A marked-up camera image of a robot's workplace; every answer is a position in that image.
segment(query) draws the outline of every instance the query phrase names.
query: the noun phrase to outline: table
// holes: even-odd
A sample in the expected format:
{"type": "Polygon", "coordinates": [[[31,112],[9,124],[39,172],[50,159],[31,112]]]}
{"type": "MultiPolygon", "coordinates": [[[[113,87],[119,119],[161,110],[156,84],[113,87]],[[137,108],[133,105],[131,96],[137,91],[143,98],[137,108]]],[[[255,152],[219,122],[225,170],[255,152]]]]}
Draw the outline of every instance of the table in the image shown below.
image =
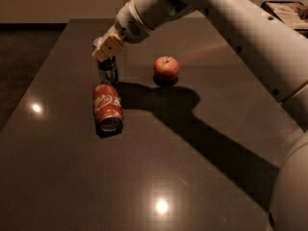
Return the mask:
{"type": "Polygon", "coordinates": [[[113,22],[71,19],[2,131],[0,229],[264,230],[302,131],[205,18],[186,17],[116,56],[124,128],[100,138],[92,41],[113,22]],[[153,81],[163,55],[181,65],[172,87],[153,81]]]}

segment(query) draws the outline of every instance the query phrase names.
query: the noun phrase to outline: white light spot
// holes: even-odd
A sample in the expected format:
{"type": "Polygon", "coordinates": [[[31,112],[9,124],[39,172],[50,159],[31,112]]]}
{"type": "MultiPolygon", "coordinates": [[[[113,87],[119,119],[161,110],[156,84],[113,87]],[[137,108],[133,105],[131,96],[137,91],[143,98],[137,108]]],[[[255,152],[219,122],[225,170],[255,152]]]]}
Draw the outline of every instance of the white light spot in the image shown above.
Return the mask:
{"type": "Polygon", "coordinates": [[[156,204],[156,210],[158,213],[160,214],[164,214],[167,212],[167,203],[164,200],[160,200],[157,204],[156,204]]]}
{"type": "Polygon", "coordinates": [[[38,104],[35,104],[32,108],[35,112],[40,112],[40,106],[38,104]]]}

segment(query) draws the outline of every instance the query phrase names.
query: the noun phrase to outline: soda can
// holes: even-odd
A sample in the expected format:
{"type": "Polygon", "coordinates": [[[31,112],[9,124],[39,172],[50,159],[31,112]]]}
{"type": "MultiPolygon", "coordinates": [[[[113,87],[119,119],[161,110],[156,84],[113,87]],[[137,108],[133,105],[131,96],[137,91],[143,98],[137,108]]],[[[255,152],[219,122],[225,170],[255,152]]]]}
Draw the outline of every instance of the soda can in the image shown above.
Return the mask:
{"type": "Polygon", "coordinates": [[[93,91],[94,114],[97,126],[103,132],[120,131],[123,113],[116,88],[101,84],[93,91]]]}
{"type": "Polygon", "coordinates": [[[110,57],[102,63],[98,63],[98,71],[101,84],[108,84],[113,86],[117,85],[118,73],[115,56],[110,57]]]}

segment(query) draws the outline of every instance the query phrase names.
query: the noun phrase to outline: apple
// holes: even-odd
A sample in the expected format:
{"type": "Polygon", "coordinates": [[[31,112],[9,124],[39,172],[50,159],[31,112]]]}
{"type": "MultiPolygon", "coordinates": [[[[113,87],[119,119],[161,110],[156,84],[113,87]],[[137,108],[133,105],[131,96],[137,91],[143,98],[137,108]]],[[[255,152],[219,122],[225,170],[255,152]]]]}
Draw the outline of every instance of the apple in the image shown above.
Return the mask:
{"type": "Polygon", "coordinates": [[[179,63],[170,56],[160,57],[154,63],[154,74],[160,81],[174,81],[179,73],[179,70],[179,63]]]}

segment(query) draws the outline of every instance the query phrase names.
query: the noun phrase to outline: red soda can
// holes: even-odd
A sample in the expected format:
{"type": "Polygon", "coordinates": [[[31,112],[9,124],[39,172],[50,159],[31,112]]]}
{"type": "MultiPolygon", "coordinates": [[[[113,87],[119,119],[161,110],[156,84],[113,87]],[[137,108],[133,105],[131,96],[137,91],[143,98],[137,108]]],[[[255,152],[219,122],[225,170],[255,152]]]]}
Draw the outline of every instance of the red soda can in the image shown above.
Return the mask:
{"type": "Polygon", "coordinates": [[[116,88],[101,84],[93,91],[94,114],[97,126],[103,132],[115,132],[122,129],[123,113],[116,88]]]}

